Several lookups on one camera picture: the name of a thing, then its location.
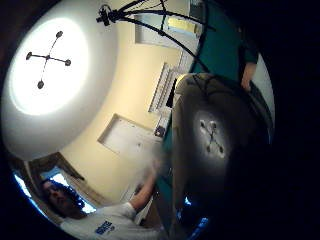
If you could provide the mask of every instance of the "wall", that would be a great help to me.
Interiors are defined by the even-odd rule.
[[[129,1],[112,1],[119,8]],[[170,0],[167,9],[187,13],[186,0]],[[98,143],[114,113],[142,126],[154,129],[158,117],[148,113],[158,76],[164,62],[177,65],[180,53],[175,49],[134,44],[134,25],[119,22],[118,58],[111,91],[91,124],[70,145],[61,150],[90,186],[110,201],[117,202],[128,184],[139,174],[139,166]]]

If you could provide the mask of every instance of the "white ceiling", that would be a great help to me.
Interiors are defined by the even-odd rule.
[[[28,32],[17,50],[6,77],[1,108],[4,144],[17,157],[32,160],[59,151],[75,139],[99,111],[114,78],[118,53],[115,25],[106,28],[96,22],[103,3],[105,1],[100,0],[58,3]],[[46,55],[48,45],[55,40],[53,36],[52,42],[43,44],[50,33],[56,31],[52,28],[65,29],[52,57],[54,53],[61,58],[71,56],[72,64],[55,75],[57,77],[52,77],[58,70],[50,70],[53,60],[48,61],[45,74],[51,71],[51,77],[44,75],[47,81],[44,80],[44,88],[38,90],[36,84],[45,61],[34,57],[27,62],[26,49],[30,47],[33,54]],[[33,92],[26,91],[31,85]],[[20,104],[19,97],[24,99]],[[26,99],[30,100],[29,106],[24,106]],[[54,102],[58,103],[47,111]]]

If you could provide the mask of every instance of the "light fixture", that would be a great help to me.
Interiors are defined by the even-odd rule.
[[[35,55],[35,54],[33,54],[32,52],[28,52],[28,54],[27,54],[27,56],[26,56],[26,60],[29,60],[31,57],[41,57],[41,58],[44,58],[44,59],[46,60],[45,63],[44,63],[42,72],[41,72],[41,79],[40,79],[40,81],[38,82],[38,88],[39,88],[39,89],[43,88],[43,86],[44,86],[44,82],[43,82],[42,78],[43,78],[43,73],[44,73],[44,71],[45,71],[45,69],[46,69],[48,60],[56,60],[56,61],[64,62],[65,66],[70,66],[70,65],[71,65],[71,60],[70,60],[70,59],[67,59],[67,60],[64,61],[64,60],[57,59],[57,58],[53,58],[53,57],[50,56],[54,45],[56,44],[57,40],[58,40],[60,37],[62,37],[62,34],[63,34],[62,31],[57,32],[57,34],[56,34],[56,40],[55,40],[54,43],[52,44],[52,47],[50,48],[50,51],[49,51],[49,53],[48,53],[47,55],[41,56],[41,55]]]
[[[43,22],[28,33],[10,65],[10,98],[28,115],[53,112],[80,91],[88,63],[87,40],[76,22],[68,18]]]
[[[170,39],[171,41],[173,41],[174,43],[176,43],[177,45],[179,45],[183,50],[185,50],[187,53],[189,53],[195,61],[197,61],[200,66],[202,67],[202,70],[204,72],[210,72],[209,68],[203,63],[203,61],[201,61],[189,48],[187,48],[184,44],[182,44],[180,41],[178,41],[177,39],[175,39],[174,37],[172,37],[171,35],[167,34],[165,31],[163,31],[163,25],[164,25],[164,21],[166,19],[167,16],[177,16],[180,18],[184,18],[184,19],[188,19],[188,20],[192,20],[194,22],[200,23],[202,25],[205,25],[207,28],[216,31],[216,29],[210,25],[208,25],[207,23],[204,23],[202,21],[199,21],[196,18],[193,17],[189,17],[186,15],[182,15],[179,13],[175,13],[175,12],[171,12],[171,11],[167,11],[166,7],[165,7],[165,2],[167,0],[159,0],[160,3],[146,8],[146,9],[138,9],[135,10],[139,7],[141,7],[144,3],[148,2],[149,0],[137,0],[137,1],[132,1],[131,3],[126,4],[125,6],[123,6],[122,8],[120,8],[119,10],[112,10],[110,8],[110,6],[108,4],[104,4],[101,6],[101,8],[99,9],[99,17],[96,19],[98,23],[103,22],[104,25],[107,27],[110,25],[110,22],[115,23],[117,21],[125,21],[125,22],[129,22],[129,23],[133,23],[136,25],[140,25],[146,28],[151,29],[152,31],[157,32],[160,36],[166,37],[168,39]],[[157,6],[162,7],[162,10],[152,10],[152,8],[155,8]],[[157,15],[162,15],[162,23],[161,23],[161,27],[160,29],[146,24],[144,22],[141,22],[139,20],[133,19],[133,18],[129,18],[129,16],[131,15],[135,15],[135,14],[157,14]]]

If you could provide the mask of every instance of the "black stand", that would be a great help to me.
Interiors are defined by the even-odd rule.
[[[188,52],[201,65],[201,67],[202,67],[204,72],[207,72],[207,73],[210,72],[208,67],[195,54],[193,54],[193,52],[191,52],[189,48],[187,48],[185,45],[183,45],[181,42],[179,42],[178,40],[176,40],[175,38],[173,38],[169,34],[165,33],[163,31],[163,25],[164,25],[164,21],[165,21],[166,16],[178,16],[178,17],[189,19],[189,20],[195,21],[197,23],[200,23],[202,25],[205,25],[207,28],[209,28],[209,29],[211,29],[213,31],[216,31],[216,29],[214,27],[209,26],[208,24],[206,24],[204,22],[199,21],[198,19],[195,19],[195,18],[192,18],[192,17],[189,17],[189,16],[185,16],[185,15],[182,15],[182,14],[178,14],[178,13],[167,11],[165,6],[164,6],[164,1],[163,0],[160,0],[160,4],[162,6],[162,10],[144,10],[144,9],[141,9],[141,10],[125,11],[125,10],[127,10],[127,9],[129,9],[131,7],[134,7],[139,3],[141,4],[141,3],[145,2],[145,1],[146,0],[133,1],[133,2],[123,6],[119,10],[111,10],[109,5],[107,5],[107,4],[102,5],[101,8],[99,9],[99,16],[100,17],[97,18],[97,22],[98,23],[99,22],[103,22],[105,26],[109,26],[110,22],[115,23],[117,21],[126,21],[126,22],[130,22],[130,23],[133,23],[133,24],[137,24],[137,25],[149,28],[149,29],[157,32],[160,36],[167,37],[171,41],[173,41],[176,44],[178,44],[181,48],[183,48],[186,52]],[[163,18],[162,18],[161,28],[158,29],[156,27],[153,27],[153,26],[151,26],[149,24],[143,23],[143,22],[138,21],[136,19],[129,18],[129,16],[132,15],[132,14],[145,14],[145,13],[162,15]]]

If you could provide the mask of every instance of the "window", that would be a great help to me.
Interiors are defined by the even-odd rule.
[[[27,189],[26,184],[24,183],[24,181],[20,177],[18,177],[16,174],[14,174],[14,178],[18,182],[18,184],[19,184],[21,190],[23,191],[23,193],[28,197],[28,199],[31,202],[31,204],[42,214],[42,216],[47,218],[47,216],[41,211],[41,209],[38,207],[38,205],[35,203],[35,201],[33,201],[32,197],[31,197],[31,194],[30,194],[29,190]]]

